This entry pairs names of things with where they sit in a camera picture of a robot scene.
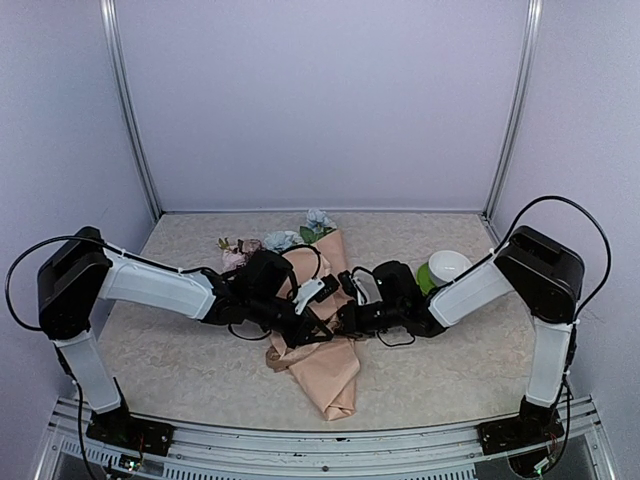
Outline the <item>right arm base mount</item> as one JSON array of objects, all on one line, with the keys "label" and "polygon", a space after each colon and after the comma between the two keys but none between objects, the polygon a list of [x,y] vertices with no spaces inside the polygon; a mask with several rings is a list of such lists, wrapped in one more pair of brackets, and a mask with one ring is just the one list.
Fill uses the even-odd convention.
[{"label": "right arm base mount", "polygon": [[502,453],[559,438],[564,434],[557,405],[540,406],[522,397],[515,416],[482,422],[477,426],[484,455]]}]

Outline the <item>tan ribbon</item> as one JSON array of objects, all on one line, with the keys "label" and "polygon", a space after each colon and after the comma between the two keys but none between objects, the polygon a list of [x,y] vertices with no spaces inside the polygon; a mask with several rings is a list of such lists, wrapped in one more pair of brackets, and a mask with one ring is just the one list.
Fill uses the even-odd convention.
[{"label": "tan ribbon", "polygon": [[287,368],[305,373],[337,372],[356,362],[352,345],[346,340],[306,345],[296,349],[274,342],[266,352],[266,364],[274,371]]}]

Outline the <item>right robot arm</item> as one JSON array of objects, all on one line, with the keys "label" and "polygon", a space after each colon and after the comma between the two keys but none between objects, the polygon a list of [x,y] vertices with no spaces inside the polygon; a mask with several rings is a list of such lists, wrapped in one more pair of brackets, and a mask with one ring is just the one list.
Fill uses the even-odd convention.
[{"label": "right robot arm", "polygon": [[497,252],[457,278],[423,293],[409,267],[388,261],[372,274],[373,294],[352,299],[337,313],[343,335],[375,334],[395,327],[433,338],[508,296],[526,306],[535,332],[531,373],[511,433],[535,442],[556,416],[575,337],[585,264],[573,250],[520,226]]}]

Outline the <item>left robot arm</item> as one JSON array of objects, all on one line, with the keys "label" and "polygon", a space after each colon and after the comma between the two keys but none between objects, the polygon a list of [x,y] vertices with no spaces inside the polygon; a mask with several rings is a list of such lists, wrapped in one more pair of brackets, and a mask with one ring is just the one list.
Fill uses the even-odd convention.
[{"label": "left robot arm", "polygon": [[227,328],[250,321],[265,334],[280,334],[290,348],[333,337],[310,305],[335,293],[337,279],[313,274],[301,281],[281,254],[260,250],[245,265],[219,274],[138,257],[105,242],[94,227],[61,241],[37,273],[39,326],[100,417],[102,430],[118,444],[133,443],[140,424],[129,414],[91,331],[90,314],[99,300],[140,304]]}]

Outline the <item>pink rose stem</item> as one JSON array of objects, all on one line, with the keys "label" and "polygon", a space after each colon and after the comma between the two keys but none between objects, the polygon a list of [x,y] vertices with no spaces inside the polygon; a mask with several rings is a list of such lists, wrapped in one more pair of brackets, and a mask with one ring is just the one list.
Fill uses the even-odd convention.
[{"label": "pink rose stem", "polygon": [[263,250],[258,239],[238,239],[231,242],[228,238],[219,238],[218,247],[222,251],[222,271],[230,272],[244,266],[253,254]]}]

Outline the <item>pink wrapping paper sheet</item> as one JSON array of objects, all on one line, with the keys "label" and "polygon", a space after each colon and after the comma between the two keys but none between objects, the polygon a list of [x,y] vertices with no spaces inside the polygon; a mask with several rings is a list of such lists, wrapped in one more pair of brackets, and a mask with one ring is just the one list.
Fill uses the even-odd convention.
[{"label": "pink wrapping paper sheet", "polygon": [[[334,276],[348,269],[342,233],[335,230],[310,249],[296,249],[284,257],[293,265],[299,283],[313,275]],[[278,333],[270,336],[266,365],[288,372],[327,421],[347,418],[356,410],[356,377],[360,361],[355,342],[336,337],[328,342],[289,348]]]}]

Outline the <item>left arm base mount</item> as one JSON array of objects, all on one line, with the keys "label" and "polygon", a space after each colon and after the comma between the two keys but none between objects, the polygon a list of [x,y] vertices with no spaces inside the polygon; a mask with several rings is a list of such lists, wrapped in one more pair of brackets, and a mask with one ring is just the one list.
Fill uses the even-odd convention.
[{"label": "left arm base mount", "polygon": [[120,396],[119,404],[105,413],[93,411],[86,436],[141,454],[166,457],[175,427],[169,423],[133,416],[119,385],[116,388]]}]

